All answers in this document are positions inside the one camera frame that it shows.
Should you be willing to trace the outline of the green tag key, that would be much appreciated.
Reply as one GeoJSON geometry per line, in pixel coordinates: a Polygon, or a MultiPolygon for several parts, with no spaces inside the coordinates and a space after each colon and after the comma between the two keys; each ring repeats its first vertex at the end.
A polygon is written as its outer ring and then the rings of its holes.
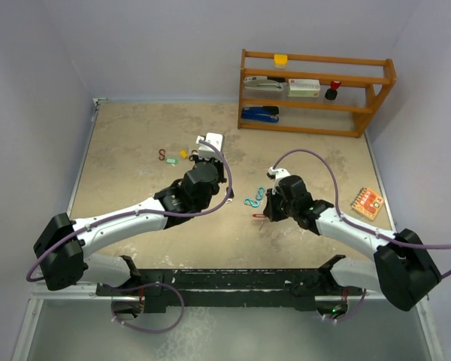
{"type": "Polygon", "coordinates": [[[165,159],[165,162],[167,164],[176,165],[178,163],[178,159],[168,157],[168,158],[165,159]]]}

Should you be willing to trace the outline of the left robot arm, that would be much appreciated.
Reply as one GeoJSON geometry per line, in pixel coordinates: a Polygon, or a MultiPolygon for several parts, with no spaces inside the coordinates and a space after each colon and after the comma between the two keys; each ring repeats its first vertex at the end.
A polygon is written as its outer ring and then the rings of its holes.
{"type": "Polygon", "coordinates": [[[99,251],[209,213],[211,199],[226,182],[224,172],[219,159],[197,159],[182,178],[131,207],[76,220],[65,213],[53,216],[33,246],[40,280],[50,291],[89,281],[115,287],[123,295],[133,294],[139,288],[140,273],[131,257],[107,257],[99,251]]]}

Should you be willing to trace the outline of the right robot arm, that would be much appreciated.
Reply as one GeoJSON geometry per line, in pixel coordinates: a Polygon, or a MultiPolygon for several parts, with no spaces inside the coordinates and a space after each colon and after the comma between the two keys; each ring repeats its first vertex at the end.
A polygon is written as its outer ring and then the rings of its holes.
{"type": "Polygon", "coordinates": [[[320,288],[336,294],[344,287],[382,293],[396,308],[409,311],[442,280],[439,269],[412,230],[372,229],[342,215],[330,202],[314,199],[301,177],[272,175],[265,216],[271,222],[293,219],[300,228],[334,239],[366,256],[339,259],[319,276],[320,288]]]}

